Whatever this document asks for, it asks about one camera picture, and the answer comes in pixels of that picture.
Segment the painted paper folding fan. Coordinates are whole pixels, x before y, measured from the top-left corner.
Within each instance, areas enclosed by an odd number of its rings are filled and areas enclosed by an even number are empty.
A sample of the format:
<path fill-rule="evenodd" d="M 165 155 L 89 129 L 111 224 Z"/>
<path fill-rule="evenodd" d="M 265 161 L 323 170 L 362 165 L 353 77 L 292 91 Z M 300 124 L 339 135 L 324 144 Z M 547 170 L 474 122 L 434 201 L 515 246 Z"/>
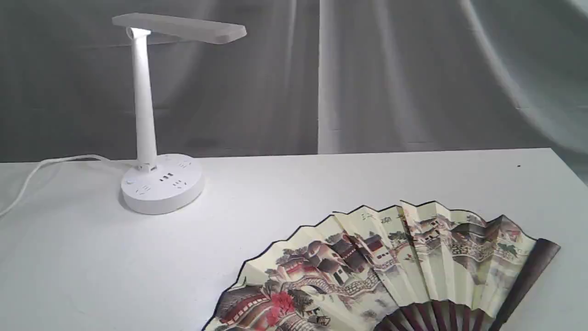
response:
<path fill-rule="evenodd" d="M 501 215 L 362 205 L 246 260 L 204 331 L 499 331 L 560 245 Z"/>

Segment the white desk lamp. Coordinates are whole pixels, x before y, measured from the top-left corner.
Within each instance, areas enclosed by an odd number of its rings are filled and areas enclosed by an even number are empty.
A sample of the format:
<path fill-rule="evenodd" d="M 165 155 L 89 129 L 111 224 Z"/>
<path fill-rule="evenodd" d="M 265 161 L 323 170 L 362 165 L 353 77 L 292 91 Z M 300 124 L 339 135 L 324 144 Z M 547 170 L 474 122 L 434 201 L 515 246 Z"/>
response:
<path fill-rule="evenodd" d="M 147 39 L 156 32 L 222 45 L 243 38 L 247 30 L 233 23 L 138 12 L 115 16 L 112 23 L 124 27 L 131 40 L 134 74 L 137 158 L 136 165 L 122 178 L 122 196 L 126 205 L 140 214 L 174 212 L 201 195 L 204 173 L 199 161 L 191 156 L 157 151 Z"/>

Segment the grey fabric backdrop curtain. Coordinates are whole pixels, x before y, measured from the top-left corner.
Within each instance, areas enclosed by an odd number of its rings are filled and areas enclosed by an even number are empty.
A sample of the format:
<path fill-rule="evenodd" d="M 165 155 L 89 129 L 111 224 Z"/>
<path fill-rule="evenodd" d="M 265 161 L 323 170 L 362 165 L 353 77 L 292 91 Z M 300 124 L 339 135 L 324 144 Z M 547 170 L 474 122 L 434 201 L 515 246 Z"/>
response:
<path fill-rule="evenodd" d="M 247 29 L 149 38 L 160 153 L 587 157 L 585 0 L 3 0 L 1 161 L 135 158 L 130 12 Z"/>

